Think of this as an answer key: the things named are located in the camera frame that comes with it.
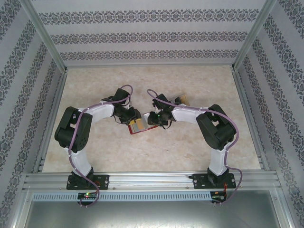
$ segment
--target patterned wallpaper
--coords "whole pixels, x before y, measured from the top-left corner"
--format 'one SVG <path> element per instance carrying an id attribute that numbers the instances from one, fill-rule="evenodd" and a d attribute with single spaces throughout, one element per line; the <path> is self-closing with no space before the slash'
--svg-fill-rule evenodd
<path id="1" fill-rule="evenodd" d="M 231 64 L 265 0 L 34 0 L 65 64 Z"/>
<path id="2" fill-rule="evenodd" d="M 279 0 L 239 69 L 267 162 L 304 227 L 304 6 Z"/>
<path id="3" fill-rule="evenodd" d="M 0 2 L 0 228 L 32 172 L 61 73 L 17 0 Z"/>

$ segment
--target beige floor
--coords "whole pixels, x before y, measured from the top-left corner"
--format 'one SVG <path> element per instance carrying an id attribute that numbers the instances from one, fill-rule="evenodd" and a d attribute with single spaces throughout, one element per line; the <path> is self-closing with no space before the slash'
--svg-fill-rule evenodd
<path id="1" fill-rule="evenodd" d="M 190 105 L 195 107 L 220 105 L 240 130 L 240 139 L 230 150 L 228 165 L 260 169 L 229 66 L 71 69 L 55 128 L 68 106 L 90 106 L 114 95 L 125 84 L 134 87 L 133 106 L 142 113 L 153 110 L 152 99 L 146 93 L 148 88 L 167 97 L 186 94 Z M 210 148 L 199 127 L 185 122 L 174 122 L 168 130 L 158 127 L 130 135 L 127 126 L 106 118 L 92 126 L 86 148 L 94 171 L 206 170 L 210 162 Z M 52 136 L 43 172 L 71 170 L 67 154 Z"/>

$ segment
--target vented metal strip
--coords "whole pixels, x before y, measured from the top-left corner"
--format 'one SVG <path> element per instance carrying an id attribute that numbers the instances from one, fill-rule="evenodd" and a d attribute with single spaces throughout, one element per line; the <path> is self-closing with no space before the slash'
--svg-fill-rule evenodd
<path id="1" fill-rule="evenodd" d="M 35 202 L 67 202 L 77 201 L 77 192 L 34 193 Z M 98 201 L 121 202 L 121 201 L 199 201 L 211 200 L 210 191 L 178 191 L 178 192 L 102 192 Z"/>

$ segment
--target purple cable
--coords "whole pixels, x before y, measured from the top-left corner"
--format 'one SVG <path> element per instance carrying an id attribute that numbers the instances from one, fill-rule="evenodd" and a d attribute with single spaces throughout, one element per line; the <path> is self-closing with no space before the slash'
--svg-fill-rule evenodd
<path id="1" fill-rule="evenodd" d="M 92 202 L 91 204 L 89 204 L 89 205 L 86 205 L 86 206 L 85 206 L 86 208 L 88 208 L 88 207 L 94 205 L 94 204 L 98 201 L 99 195 L 100 195 L 100 191 L 99 191 L 99 187 L 97 186 L 97 184 L 95 184 L 93 181 L 91 181 L 91 180 L 88 179 L 85 175 L 83 175 L 80 171 L 78 171 L 78 169 L 76 168 L 76 166 L 74 165 L 74 163 L 73 163 L 73 161 L 72 161 L 72 156 L 71 156 L 71 154 L 72 154 L 72 147 L 73 147 L 73 144 L 74 144 L 74 142 L 75 142 L 75 138 L 76 138 L 76 135 L 77 135 L 77 130 L 78 130 L 78 127 L 79 127 L 80 119 L 81 119 L 82 115 L 83 115 L 86 111 L 88 111 L 89 109 L 91 109 L 91 108 L 95 108 L 95 107 L 102 106 L 102 105 L 105 105 L 105 104 L 108 105 L 108 104 L 115 104 L 115 103 L 119 103 L 119 102 L 122 102 L 122 101 L 126 101 L 126 100 L 127 100 L 128 98 L 130 98 L 131 95 L 133 94 L 133 87 L 130 86 L 130 85 L 123 85 L 123 86 L 120 87 L 120 88 L 122 89 L 122 88 L 124 88 L 124 87 L 126 87 L 126 86 L 128 86 L 128 87 L 131 88 L 131 93 L 130 93 L 126 98 L 124 98 L 124 99 L 122 99 L 122 100 L 119 100 L 119 101 L 101 102 L 101 103 L 97 103 L 97 104 L 94 104 L 94 105 L 92 105 L 92 106 L 86 108 L 85 110 L 83 110 L 83 111 L 80 113 L 79 118 L 78 118 L 77 123 L 76 123 L 76 126 L 75 126 L 74 134 L 73 134 L 73 137 L 72 137 L 70 146 L 69 146 L 69 148 L 68 148 L 69 161 L 70 161 L 70 163 L 71 163 L 73 169 L 79 174 L 79 176 L 81 176 L 82 178 L 86 179 L 88 182 L 90 182 L 91 184 L 93 184 L 93 185 L 96 187 L 96 191 L 97 191 L 97 197 L 96 197 L 95 201 L 93 201 L 93 202 Z M 80 199 L 80 202 L 79 202 L 79 204 L 80 204 L 81 207 L 83 207 L 83 205 L 81 204 L 81 202 L 82 202 L 83 199 L 84 199 L 84 198 Z"/>
<path id="2" fill-rule="evenodd" d="M 238 190 L 238 188 L 239 188 L 239 186 L 241 185 L 241 182 L 242 182 L 242 180 L 243 180 L 243 173 L 242 173 L 242 171 L 241 171 L 240 169 L 238 169 L 238 168 L 232 168 L 232 167 L 227 166 L 228 150 L 229 150 L 232 146 L 234 146 L 234 145 L 237 143 L 238 138 L 239 138 L 239 130 L 238 130 L 237 125 L 236 125 L 236 124 L 233 122 L 233 120 L 231 120 L 228 116 L 226 116 L 226 115 L 224 115 L 224 114 L 222 114 L 222 113 L 219 113 L 219 112 L 217 112 L 217 111 L 209 110 L 209 109 L 207 109 L 207 108 L 195 108 L 195 107 L 190 107 L 190 106 L 181 106 L 181 105 L 172 104 L 172 103 L 170 103 L 170 102 L 163 101 L 163 100 L 161 100 L 161 99 L 159 99 L 159 98 L 153 96 L 150 92 L 153 92 L 153 93 L 155 93 L 155 94 L 157 95 L 157 93 L 156 93 L 154 90 L 152 90 L 152 89 L 147 89 L 147 93 L 148 93 L 153 99 L 155 99 L 155 100 L 157 100 L 157 101 L 159 101 L 159 102 L 162 102 L 162 103 L 164 103 L 164 104 L 171 105 L 171 106 L 178 107 L 178 108 L 185 108 L 185 109 L 191 109 L 191 110 L 209 112 L 209 113 L 213 113 L 213 114 L 222 116 L 222 117 L 224 117 L 226 120 L 228 120 L 228 121 L 233 125 L 233 127 L 236 129 L 236 132 L 237 132 L 236 139 L 232 142 L 232 144 L 230 144 L 230 145 L 226 148 L 225 157 L 224 157 L 224 165 L 225 165 L 226 168 L 228 168 L 228 169 L 239 171 L 239 173 L 240 173 L 240 179 L 239 179 L 239 182 L 238 182 L 238 184 L 237 184 L 237 187 L 235 188 L 235 190 L 233 191 L 233 193 L 231 194 L 231 196 L 230 196 L 226 201 L 224 201 L 222 204 L 226 203 L 226 202 L 227 202 L 229 199 L 231 199 L 231 198 L 234 196 L 234 194 L 237 192 L 237 190 Z"/>

